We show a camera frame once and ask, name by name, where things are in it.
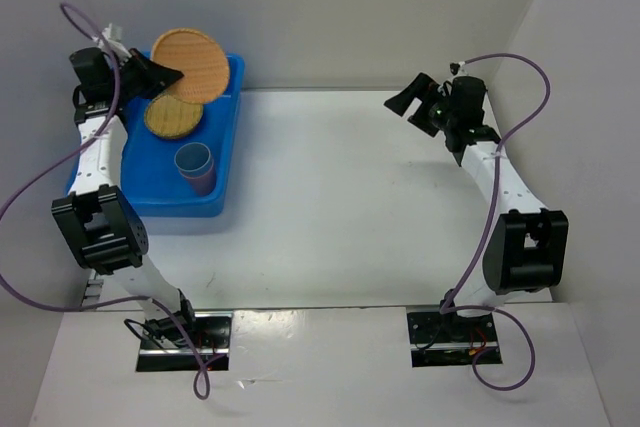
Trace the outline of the green-rimmed bamboo tray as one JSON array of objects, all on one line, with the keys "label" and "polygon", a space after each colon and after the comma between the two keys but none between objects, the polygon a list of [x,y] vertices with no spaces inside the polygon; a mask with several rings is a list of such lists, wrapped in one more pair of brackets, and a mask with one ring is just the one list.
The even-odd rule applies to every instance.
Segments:
[{"label": "green-rimmed bamboo tray", "polygon": [[175,140],[190,135],[204,116],[204,106],[171,95],[152,100],[144,112],[144,124],[155,136]]}]

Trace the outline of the brown woven bamboo tray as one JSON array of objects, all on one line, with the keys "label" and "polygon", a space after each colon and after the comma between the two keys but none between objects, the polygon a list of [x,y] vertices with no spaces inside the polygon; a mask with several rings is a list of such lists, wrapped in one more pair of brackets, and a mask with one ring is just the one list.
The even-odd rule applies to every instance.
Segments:
[{"label": "brown woven bamboo tray", "polygon": [[177,28],[165,32],[153,44],[151,60],[183,74],[167,93],[187,103],[213,102],[225,92],[230,81],[224,50],[199,30]]}]

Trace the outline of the blue plastic cup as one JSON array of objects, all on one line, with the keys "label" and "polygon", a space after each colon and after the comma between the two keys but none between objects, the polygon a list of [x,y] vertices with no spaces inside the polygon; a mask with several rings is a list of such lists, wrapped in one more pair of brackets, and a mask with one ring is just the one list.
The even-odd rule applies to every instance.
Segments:
[{"label": "blue plastic cup", "polygon": [[213,166],[213,155],[209,147],[200,142],[181,146],[174,155],[174,164],[186,177],[205,175]]}]

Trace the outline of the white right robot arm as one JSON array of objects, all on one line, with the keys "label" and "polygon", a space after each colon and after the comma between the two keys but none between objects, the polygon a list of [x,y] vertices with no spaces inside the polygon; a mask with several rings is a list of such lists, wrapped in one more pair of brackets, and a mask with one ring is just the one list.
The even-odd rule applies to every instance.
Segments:
[{"label": "white right robot arm", "polygon": [[457,165],[494,210],[473,272],[442,301],[449,309],[410,316],[410,339],[421,350],[472,339],[493,309],[520,294],[556,286],[562,277],[568,218],[548,208],[521,179],[500,135],[485,122],[486,95],[479,78],[455,76],[439,84],[420,73],[385,103],[402,116],[418,101],[409,123],[431,137],[443,134]]}]

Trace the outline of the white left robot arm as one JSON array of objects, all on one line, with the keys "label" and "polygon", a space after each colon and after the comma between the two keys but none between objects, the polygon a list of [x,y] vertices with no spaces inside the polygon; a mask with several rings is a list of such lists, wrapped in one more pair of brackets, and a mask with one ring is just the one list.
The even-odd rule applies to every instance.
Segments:
[{"label": "white left robot arm", "polygon": [[197,339],[200,324],[185,295],[150,260],[146,228],[121,190],[125,108],[137,97],[164,92],[183,75],[136,49],[114,66],[99,47],[74,52],[70,62],[79,79],[74,121],[85,148],[66,196],[52,203],[52,215],[80,267],[114,279],[137,297],[147,335],[184,348]]}]

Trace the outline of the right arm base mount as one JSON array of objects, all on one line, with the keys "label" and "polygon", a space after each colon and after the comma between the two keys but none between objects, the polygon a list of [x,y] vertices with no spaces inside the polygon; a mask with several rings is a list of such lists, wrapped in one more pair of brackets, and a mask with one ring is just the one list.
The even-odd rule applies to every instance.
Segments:
[{"label": "right arm base mount", "polygon": [[434,308],[406,312],[411,360],[414,368],[470,366],[502,363],[493,317],[443,316]]}]

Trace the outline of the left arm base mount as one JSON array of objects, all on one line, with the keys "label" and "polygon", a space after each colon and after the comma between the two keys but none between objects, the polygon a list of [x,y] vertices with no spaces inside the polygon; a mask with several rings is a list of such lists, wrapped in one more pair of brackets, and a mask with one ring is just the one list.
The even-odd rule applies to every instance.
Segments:
[{"label": "left arm base mount", "polygon": [[[208,371],[227,371],[231,343],[231,311],[197,311],[193,343]],[[195,372],[198,363],[188,346],[177,347],[141,322],[126,319],[125,326],[139,340],[136,371]]]}]

